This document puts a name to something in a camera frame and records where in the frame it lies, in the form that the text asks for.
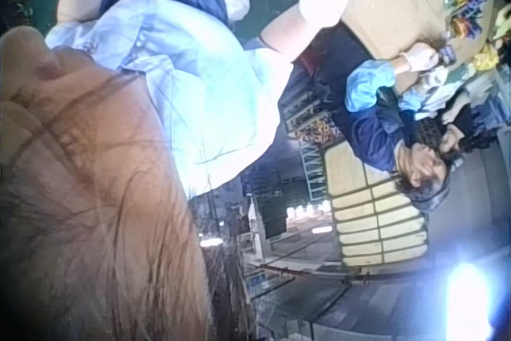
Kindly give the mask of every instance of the person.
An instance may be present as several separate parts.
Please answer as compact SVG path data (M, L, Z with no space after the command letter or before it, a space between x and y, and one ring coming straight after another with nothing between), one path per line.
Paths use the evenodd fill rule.
M462 89L456 93L434 120L442 134L438 151L441 154L460 152L460 141L473 136L474 131L469 92Z
M60 0L46 40L2 36L2 337L254 339L236 252L208 261L187 200L271 144L291 62L347 0L243 48L247 4Z
M379 108L377 100L378 91L391 89L400 73L435 67L438 54L419 42L392 60L372 60L346 29L337 29L324 40L327 43L319 43L323 59L315 81L326 90L324 107L355 156L392 173L398 190L417 209L435 210L449 194L450 164L417 142L405 117L396 117L397 106L388 113L388 109Z

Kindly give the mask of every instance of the white shirt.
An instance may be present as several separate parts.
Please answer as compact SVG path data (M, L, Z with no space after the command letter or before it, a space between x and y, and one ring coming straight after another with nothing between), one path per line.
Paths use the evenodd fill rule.
M50 48L86 50L107 68L145 73L188 198L221 186L273 142L292 65L244 50L214 17L171 0L120 0L99 20L54 27Z

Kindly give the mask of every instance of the merchandise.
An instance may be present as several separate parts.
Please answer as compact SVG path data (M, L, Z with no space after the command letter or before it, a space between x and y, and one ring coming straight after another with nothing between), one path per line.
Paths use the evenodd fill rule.
M477 71L488 71L499 63L498 52L490 44L485 44L481 52L474 56L472 63Z

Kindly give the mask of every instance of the bright light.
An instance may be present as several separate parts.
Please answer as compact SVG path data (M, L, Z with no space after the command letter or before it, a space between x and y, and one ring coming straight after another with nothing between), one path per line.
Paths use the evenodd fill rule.
M319 234L319 233L328 233L328 232L332 232L334 229L331 227L331 225L328 225L327 227L317 227L317 228L313 228L312 229L312 233L314 233L315 235Z
M488 301L481 273L470 264L457 267L449 280L446 340L487 340L491 336Z
M324 200L322 203L321 203L321 210L323 212L330 212L332 210L332 207L330 205L330 201L328 200Z
M305 211L303 210L302 205L299 205L298 207L296 207L295 213L296 213L297 220L301 220L305 217Z
M223 243L224 243L224 241L222 239L213 238L213 239L202 240L200 242L200 246L202 248L218 247L219 245L221 245Z
M287 218L288 219L295 219L296 218L296 213L295 213L295 209L290 207L287 209Z

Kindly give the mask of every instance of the blue jacket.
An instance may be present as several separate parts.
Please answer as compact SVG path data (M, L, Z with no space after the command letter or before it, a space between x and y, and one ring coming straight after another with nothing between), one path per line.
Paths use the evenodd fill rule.
M394 68L388 61L365 61L347 78L345 89L337 85L341 94L345 90L345 105L332 111L355 156L382 171L395 169L394 149L399 141L404 140L407 146L414 142L407 121L413 115L399 113L397 106L390 109L376 105L378 89L394 84Z

